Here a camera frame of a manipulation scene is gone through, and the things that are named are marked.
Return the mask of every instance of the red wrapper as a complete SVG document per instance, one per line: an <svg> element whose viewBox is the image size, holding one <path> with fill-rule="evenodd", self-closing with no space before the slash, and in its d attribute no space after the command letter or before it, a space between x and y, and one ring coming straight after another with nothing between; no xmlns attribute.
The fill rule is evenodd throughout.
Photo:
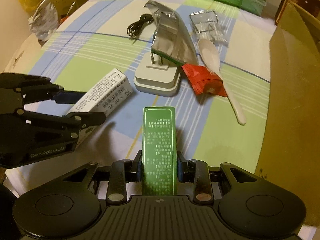
<svg viewBox="0 0 320 240"><path fill-rule="evenodd" d="M182 66L182 69L187 75L196 95L208 93L227 97L222 80L217 74L210 72L206 67L185 64Z"/></svg>

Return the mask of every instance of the tablecloth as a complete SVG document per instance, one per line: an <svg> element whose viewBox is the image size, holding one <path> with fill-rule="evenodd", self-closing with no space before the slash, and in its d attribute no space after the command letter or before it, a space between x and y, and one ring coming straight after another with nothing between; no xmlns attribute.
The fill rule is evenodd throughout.
<svg viewBox="0 0 320 240"><path fill-rule="evenodd" d="M42 48L25 73L48 76L66 90L89 90L113 68L129 79L134 94L73 153L6 171L22 194L89 161L110 165L134 158L141 149L145 106L174 106L177 149L186 159L200 159L210 166L231 162L254 172L263 140L269 98L269 40L275 26L238 8L213 0L155 0L176 10L191 32L189 14L214 9L225 28L229 46L219 46L221 73L235 93L247 117L237 123L227 98L195 96L187 79L170 98L139 92L134 72L145 53L150 53L154 24L144 28L139 40L126 34L148 0L90 0L64 22ZM64 115L71 105L45 101L27 110Z"/></svg>

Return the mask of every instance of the crumpled plastic wrapper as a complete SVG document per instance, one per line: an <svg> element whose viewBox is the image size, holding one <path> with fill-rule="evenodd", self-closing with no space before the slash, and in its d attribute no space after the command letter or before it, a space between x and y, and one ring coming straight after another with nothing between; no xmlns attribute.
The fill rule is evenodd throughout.
<svg viewBox="0 0 320 240"><path fill-rule="evenodd" d="M185 63L198 65L196 49L180 15L152 0L149 0L145 7L151 11L157 26L151 53L158 54L180 66Z"/></svg>
<svg viewBox="0 0 320 240"><path fill-rule="evenodd" d="M47 41L58 26L58 12L51 0L43 0L35 14L29 18L30 31L41 41Z"/></svg>

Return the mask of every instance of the checkered tablecloth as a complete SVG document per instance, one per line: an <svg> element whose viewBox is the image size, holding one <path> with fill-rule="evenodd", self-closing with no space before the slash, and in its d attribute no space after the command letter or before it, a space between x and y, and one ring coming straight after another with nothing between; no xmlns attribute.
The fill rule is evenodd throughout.
<svg viewBox="0 0 320 240"><path fill-rule="evenodd" d="M150 52L156 26L147 26L137 41L130 40L126 30L141 14L149 13L144 8L147 1L90 0L62 24L26 70L33 75L48 76L66 90L87 91L117 68L128 77L134 94L75 152L7 170L19 194L89 161L110 165L118 159L134 158L141 149L145 106L175 107L177 149L186 159L201 159L210 166L231 162L254 172L268 111L273 21L212 0L155 0L176 10L190 32L190 13L203 9L217 12L229 40L228 48L218 48L221 73L244 108L247 124L241 126L228 99L206 94L195 96L185 78L177 95L171 98L135 89L134 72L143 55ZM63 115L70 108L71 105L57 105L53 101L27 106L28 110L53 115Z"/></svg>

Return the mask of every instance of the white spoon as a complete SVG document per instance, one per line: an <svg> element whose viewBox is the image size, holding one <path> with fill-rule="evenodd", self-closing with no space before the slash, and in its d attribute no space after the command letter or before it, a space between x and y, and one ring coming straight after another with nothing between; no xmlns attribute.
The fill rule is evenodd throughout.
<svg viewBox="0 0 320 240"><path fill-rule="evenodd" d="M227 93L227 96L229 98L230 104L233 108L233 111L236 114L238 123L241 125L245 125L247 120L244 115L242 106L239 104L238 100L233 95L233 92L228 88L227 84L223 80L223 77L221 76L219 70L220 70L220 56L218 53L218 50L216 49L215 45L207 39L200 39L198 41L198 47L200 51L200 55L202 57L202 60L204 61L207 68L209 68L211 71L215 72L223 81L223 87Z"/></svg>

